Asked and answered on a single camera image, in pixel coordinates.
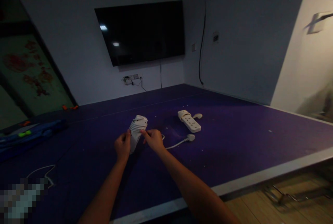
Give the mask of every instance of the extension cord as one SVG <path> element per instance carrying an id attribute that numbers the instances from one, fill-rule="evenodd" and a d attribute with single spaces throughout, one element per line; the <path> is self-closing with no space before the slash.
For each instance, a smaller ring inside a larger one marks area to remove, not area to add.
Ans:
<path id="1" fill-rule="evenodd" d="M 131 130 L 131 154 L 134 152 L 140 139 L 140 130 L 146 130 L 147 128 L 147 122 L 148 119 L 140 115 L 137 115 L 135 119 L 133 119 L 131 126 L 129 127 Z"/>

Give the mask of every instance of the purple table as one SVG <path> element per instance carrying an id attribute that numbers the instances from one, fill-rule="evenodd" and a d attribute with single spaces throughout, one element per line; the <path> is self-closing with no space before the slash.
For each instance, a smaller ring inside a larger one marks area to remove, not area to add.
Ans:
<path id="1" fill-rule="evenodd" d="M 57 162 L 51 188 L 28 221 L 76 222 L 116 160 L 114 140 L 135 115 L 165 135 L 165 146 L 189 130 L 177 116 L 186 109 L 202 130 L 196 139 L 170 152 L 216 193 L 222 195 L 270 179 L 333 154 L 333 126 L 188 85 L 178 85 L 56 112 L 34 121 L 66 118 L 70 127 L 21 156 L 0 164 L 2 180 L 18 183 L 31 171 Z M 42 177 L 45 172 L 36 173 Z M 130 156 L 111 219 L 139 223 L 186 205 L 163 166 L 140 142 Z"/>

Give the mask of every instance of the white cable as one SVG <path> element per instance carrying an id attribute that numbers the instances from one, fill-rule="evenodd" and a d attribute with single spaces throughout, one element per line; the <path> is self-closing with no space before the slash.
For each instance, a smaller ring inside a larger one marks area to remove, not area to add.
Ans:
<path id="1" fill-rule="evenodd" d="M 35 173 L 35 172 L 38 171 L 38 170 L 45 169 L 45 168 L 47 168 L 47 167 L 53 167 L 53 168 L 51 168 L 49 171 L 47 171 L 46 174 L 44 175 L 44 177 L 47 178 L 47 179 L 50 181 L 50 183 L 51 183 L 51 185 L 48 187 L 48 188 L 50 188 L 50 187 L 54 186 L 54 183 L 53 183 L 53 181 L 51 180 L 51 178 L 48 177 L 48 173 L 50 173 L 50 172 L 55 168 L 55 166 L 56 166 L 56 165 L 54 164 L 54 165 L 49 165 L 49 166 L 45 166 L 45 167 L 41 167 L 41 168 L 39 168 L 39 169 L 36 169 L 36 170 L 34 170 L 33 172 L 31 172 L 26 178 L 28 179 L 30 175 L 32 175 L 33 173 Z"/>
<path id="2" fill-rule="evenodd" d="M 183 141 L 181 141 L 181 142 L 179 142 L 179 143 L 177 143 L 177 144 L 175 144 L 175 145 L 173 145 L 173 146 L 171 146 L 171 147 L 168 147 L 168 148 L 166 148 L 166 149 L 172 149 L 172 148 L 174 148 L 174 147 L 177 147 L 179 144 L 182 144 L 183 142 L 186 142 L 186 141 L 193 141 L 195 139 L 195 135 L 193 135 L 193 134 L 189 134 L 189 135 L 187 135 L 187 138 L 185 138 Z"/>
<path id="3" fill-rule="evenodd" d="M 179 144 L 182 144 L 183 142 L 185 142 L 185 140 L 183 140 L 183 141 L 181 141 L 181 142 L 177 143 L 176 145 L 173 145 L 169 148 L 166 148 L 166 149 L 171 149 L 171 148 L 177 147 Z"/>

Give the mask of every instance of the flat-screen tv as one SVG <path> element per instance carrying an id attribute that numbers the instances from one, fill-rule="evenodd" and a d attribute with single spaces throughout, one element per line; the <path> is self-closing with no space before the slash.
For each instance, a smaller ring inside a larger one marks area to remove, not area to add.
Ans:
<path id="1" fill-rule="evenodd" d="M 185 54 L 182 1 L 95 9 L 113 66 Z"/>

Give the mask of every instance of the white power socket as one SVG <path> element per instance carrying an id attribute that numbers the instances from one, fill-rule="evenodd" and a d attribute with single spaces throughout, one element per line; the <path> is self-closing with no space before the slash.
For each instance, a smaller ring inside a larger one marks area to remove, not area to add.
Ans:
<path id="1" fill-rule="evenodd" d="M 132 84 L 133 80 L 141 79 L 141 78 L 143 78 L 142 74 L 134 74 L 134 75 L 129 75 L 129 76 L 123 77 L 122 81 L 125 82 L 125 85 L 129 85 L 129 84 Z"/>

